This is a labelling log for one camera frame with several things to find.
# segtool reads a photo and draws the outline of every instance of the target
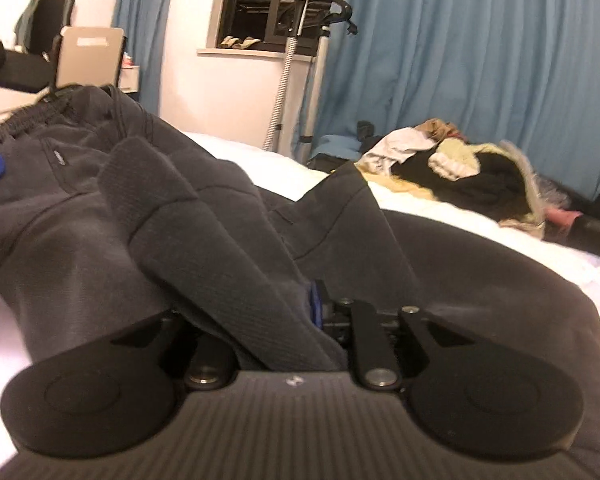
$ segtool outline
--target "curtain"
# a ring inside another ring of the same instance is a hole
[[[170,0],[117,0],[113,27],[126,34],[126,50],[140,66],[139,103],[157,114],[160,107],[160,76],[164,33]]]
[[[314,155],[359,156],[359,120],[439,117],[600,191],[600,0],[348,1],[360,33],[332,34]]]

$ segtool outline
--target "window sill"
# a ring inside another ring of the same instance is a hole
[[[196,50],[199,56],[243,56],[259,57],[260,59],[284,59],[284,52],[270,52],[268,50],[239,50],[237,48],[199,48]],[[295,54],[294,61],[311,62],[311,56]]]

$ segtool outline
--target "bed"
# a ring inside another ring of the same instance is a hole
[[[202,134],[187,134],[218,158],[240,165],[257,186],[292,200],[326,177],[277,153]],[[496,222],[445,203],[430,202],[407,193],[394,193],[370,183],[381,208],[433,219],[473,232],[525,254],[576,284],[596,304],[600,313],[600,258],[555,244],[541,242],[523,232],[501,228]],[[0,393],[5,384],[30,360],[9,309],[0,299]],[[13,444],[0,420],[0,465],[14,453]]]

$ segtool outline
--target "ribbed gray surface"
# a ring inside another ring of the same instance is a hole
[[[0,480],[594,479],[563,454],[504,465],[451,452],[395,397],[347,373],[292,378],[241,373],[220,392],[190,395],[163,432],[128,452],[90,461],[23,452]]]

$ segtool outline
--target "chair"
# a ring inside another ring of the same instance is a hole
[[[74,5],[75,0],[31,0],[14,29],[16,46],[27,54],[50,54],[54,38],[71,25]]]

